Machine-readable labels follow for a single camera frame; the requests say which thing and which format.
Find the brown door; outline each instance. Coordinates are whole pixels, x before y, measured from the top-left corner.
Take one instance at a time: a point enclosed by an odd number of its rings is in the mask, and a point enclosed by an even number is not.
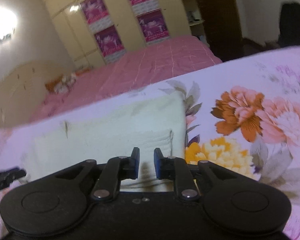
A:
[[[223,61],[242,57],[242,33],[235,0],[197,1],[212,52]]]

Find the black backpack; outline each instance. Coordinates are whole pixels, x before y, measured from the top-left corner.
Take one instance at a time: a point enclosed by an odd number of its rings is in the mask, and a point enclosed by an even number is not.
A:
[[[282,5],[278,43],[281,47],[300,45],[300,4],[297,2]]]

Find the shelf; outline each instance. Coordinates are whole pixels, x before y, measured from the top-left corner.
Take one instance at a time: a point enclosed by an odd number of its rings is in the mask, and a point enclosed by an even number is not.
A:
[[[201,21],[198,21],[198,22],[194,22],[194,23],[189,23],[189,26],[196,26],[196,25],[199,25],[199,24],[202,24],[204,23],[204,20],[201,20]]]

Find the beige headboard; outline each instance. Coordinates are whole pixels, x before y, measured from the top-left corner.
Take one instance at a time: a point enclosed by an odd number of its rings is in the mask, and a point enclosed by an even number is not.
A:
[[[0,128],[27,123],[44,100],[44,84],[71,69],[51,61],[31,61],[17,66],[0,82]]]

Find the folded towel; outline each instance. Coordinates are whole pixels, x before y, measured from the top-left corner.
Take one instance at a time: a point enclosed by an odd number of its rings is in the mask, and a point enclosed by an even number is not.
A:
[[[173,93],[122,106],[90,122],[63,123],[36,138],[33,152],[25,155],[23,163],[34,180],[86,159],[106,163],[115,156],[130,156],[139,147],[139,178],[123,181],[122,190],[165,191],[161,184],[166,181],[155,177],[154,149],[159,147],[165,156],[183,157],[185,131],[183,100]]]

